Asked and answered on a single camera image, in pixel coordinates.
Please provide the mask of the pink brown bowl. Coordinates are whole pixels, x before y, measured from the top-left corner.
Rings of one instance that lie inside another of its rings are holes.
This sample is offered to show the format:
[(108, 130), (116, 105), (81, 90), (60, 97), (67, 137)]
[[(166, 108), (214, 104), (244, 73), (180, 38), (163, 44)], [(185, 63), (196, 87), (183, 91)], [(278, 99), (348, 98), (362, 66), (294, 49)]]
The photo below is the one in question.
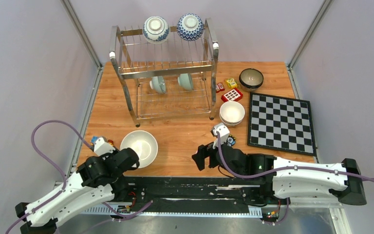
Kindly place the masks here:
[(249, 93), (251, 93), (251, 92), (256, 92), (259, 88), (260, 88), (260, 86), (256, 86), (256, 87), (247, 87), (247, 86), (244, 86), (244, 85), (240, 85), (240, 87), (241, 87), (241, 89), (243, 90), (243, 91), (245, 91), (245, 92), (249, 92)]

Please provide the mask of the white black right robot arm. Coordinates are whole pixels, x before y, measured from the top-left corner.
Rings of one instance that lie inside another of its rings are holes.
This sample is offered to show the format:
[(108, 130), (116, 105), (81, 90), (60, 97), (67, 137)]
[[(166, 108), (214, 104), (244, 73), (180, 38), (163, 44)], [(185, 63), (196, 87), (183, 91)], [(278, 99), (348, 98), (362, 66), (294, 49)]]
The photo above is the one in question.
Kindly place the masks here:
[(264, 203), (290, 197), (331, 197), (342, 204), (361, 206), (367, 203), (361, 173), (356, 160), (317, 164), (292, 161), (266, 154), (246, 154), (228, 144), (200, 145), (193, 161), (200, 171), (222, 167), (237, 178), (261, 182), (259, 198)]

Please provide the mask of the dark blue floral bowl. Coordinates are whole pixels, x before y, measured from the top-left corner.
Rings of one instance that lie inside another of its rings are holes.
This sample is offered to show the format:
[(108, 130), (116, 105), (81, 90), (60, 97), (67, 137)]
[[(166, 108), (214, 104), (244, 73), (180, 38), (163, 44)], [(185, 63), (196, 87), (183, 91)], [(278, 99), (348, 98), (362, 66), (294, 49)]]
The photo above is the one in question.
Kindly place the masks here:
[(264, 75), (257, 69), (247, 68), (241, 71), (239, 75), (239, 84), (247, 87), (262, 86)]

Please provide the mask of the cream bowl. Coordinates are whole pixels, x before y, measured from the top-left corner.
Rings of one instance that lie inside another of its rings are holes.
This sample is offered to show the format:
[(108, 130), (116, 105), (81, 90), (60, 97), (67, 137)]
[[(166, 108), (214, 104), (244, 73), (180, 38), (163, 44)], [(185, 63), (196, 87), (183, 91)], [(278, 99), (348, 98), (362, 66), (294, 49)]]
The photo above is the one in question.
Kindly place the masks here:
[(221, 105), (219, 116), (228, 122), (237, 122), (244, 119), (245, 109), (239, 102), (227, 101)]
[(224, 119), (221, 119), (222, 123), (227, 126), (227, 127), (237, 127), (241, 124), (242, 120), (237, 121), (237, 122), (228, 122)]

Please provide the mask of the steel two-tier dish rack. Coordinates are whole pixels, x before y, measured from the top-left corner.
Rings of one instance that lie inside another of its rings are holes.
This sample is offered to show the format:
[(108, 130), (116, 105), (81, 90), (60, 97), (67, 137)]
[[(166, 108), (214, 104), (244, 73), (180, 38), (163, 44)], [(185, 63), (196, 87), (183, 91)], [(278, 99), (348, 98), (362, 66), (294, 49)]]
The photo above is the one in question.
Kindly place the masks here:
[[(216, 116), (216, 73), (219, 44), (214, 23), (205, 19), (203, 35), (185, 41), (170, 27), (169, 38), (162, 44), (145, 40), (140, 28), (111, 29), (109, 57), (124, 92), (127, 110), (136, 127), (150, 120)], [(179, 84), (180, 74), (190, 73), (194, 90)], [(163, 76), (166, 93), (150, 88), (154, 76)]]

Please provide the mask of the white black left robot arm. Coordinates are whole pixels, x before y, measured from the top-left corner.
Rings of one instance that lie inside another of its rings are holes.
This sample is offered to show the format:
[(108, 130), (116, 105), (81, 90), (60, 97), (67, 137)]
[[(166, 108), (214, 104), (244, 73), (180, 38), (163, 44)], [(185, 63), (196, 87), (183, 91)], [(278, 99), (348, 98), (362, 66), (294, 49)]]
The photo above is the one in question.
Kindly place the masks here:
[(91, 156), (72, 173), (66, 182), (43, 198), (16, 206), (24, 221), (22, 234), (53, 234), (66, 221), (102, 202), (125, 201), (130, 195), (124, 172), (140, 165), (131, 148)]

